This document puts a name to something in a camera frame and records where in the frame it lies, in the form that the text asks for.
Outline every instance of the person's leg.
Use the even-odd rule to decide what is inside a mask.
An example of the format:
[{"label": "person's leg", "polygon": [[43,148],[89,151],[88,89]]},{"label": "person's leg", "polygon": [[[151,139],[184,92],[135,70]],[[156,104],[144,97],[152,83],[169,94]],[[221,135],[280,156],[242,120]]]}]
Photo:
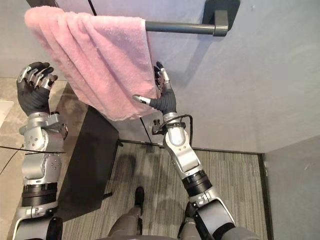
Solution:
[{"label": "person's leg", "polygon": [[131,208],[128,213],[123,214],[117,219],[108,234],[109,237],[137,235],[138,225],[140,227],[140,232],[142,233],[142,221],[140,216],[143,212],[144,199],[144,189],[142,187],[138,187],[135,190],[134,207]]},{"label": "person's leg", "polygon": [[112,226],[108,236],[136,235],[138,228],[138,219],[140,217],[140,207],[134,206],[126,214],[117,219]]},{"label": "person's leg", "polygon": [[185,218],[185,222],[180,233],[180,239],[181,240],[201,240],[198,230],[196,228],[196,223],[192,218],[190,217]]},{"label": "person's leg", "polygon": [[184,211],[184,220],[181,223],[178,238],[181,240],[201,240],[201,237],[196,228],[196,223],[191,217],[194,214],[194,209],[192,208],[190,202],[186,205]]}]

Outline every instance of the gray pants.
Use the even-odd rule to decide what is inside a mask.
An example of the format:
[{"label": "gray pants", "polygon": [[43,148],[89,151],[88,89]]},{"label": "gray pants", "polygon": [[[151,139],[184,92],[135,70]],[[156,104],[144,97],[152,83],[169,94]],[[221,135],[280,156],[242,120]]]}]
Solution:
[{"label": "gray pants", "polygon": [[[150,240],[168,240],[169,237],[137,235],[138,220],[140,217],[140,208],[133,207],[126,214],[120,216],[112,226],[108,237],[105,239],[150,239]],[[192,218],[186,219],[180,234],[181,240],[200,240],[196,229],[196,224]]]}]

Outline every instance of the pink towel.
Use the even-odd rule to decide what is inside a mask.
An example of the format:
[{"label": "pink towel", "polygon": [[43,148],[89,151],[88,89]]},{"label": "pink towel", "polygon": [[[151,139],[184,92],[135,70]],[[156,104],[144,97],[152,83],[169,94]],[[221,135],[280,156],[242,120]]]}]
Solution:
[{"label": "pink towel", "polygon": [[153,112],[132,99],[157,97],[145,20],[49,6],[29,9],[24,20],[81,101],[113,121]]}]

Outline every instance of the black robotic glove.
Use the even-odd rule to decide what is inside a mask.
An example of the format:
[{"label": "black robotic glove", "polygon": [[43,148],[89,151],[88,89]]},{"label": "black robotic glove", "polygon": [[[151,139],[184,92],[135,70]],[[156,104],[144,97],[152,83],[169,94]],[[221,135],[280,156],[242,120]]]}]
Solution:
[{"label": "black robotic glove", "polygon": [[17,97],[27,116],[32,113],[50,113],[49,94],[57,80],[48,62],[34,62],[22,69],[16,81]]},{"label": "black robotic glove", "polygon": [[163,115],[167,113],[176,113],[176,96],[174,90],[171,87],[170,79],[167,75],[166,69],[158,61],[156,62],[156,66],[154,66],[153,69],[156,85],[158,87],[161,87],[163,83],[161,97],[155,99],[135,94],[132,96],[133,99],[161,111]]}]

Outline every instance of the wall mount bracket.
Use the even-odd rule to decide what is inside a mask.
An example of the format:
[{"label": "wall mount bracket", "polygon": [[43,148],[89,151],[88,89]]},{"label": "wall mount bracket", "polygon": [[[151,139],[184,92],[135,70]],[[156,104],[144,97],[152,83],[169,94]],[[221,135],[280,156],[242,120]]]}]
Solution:
[{"label": "wall mount bracket", "polygon": [[213,35],[224,37],[234,24],[239,6],[240,0],[206,0],[202,24],[215,26]]}]

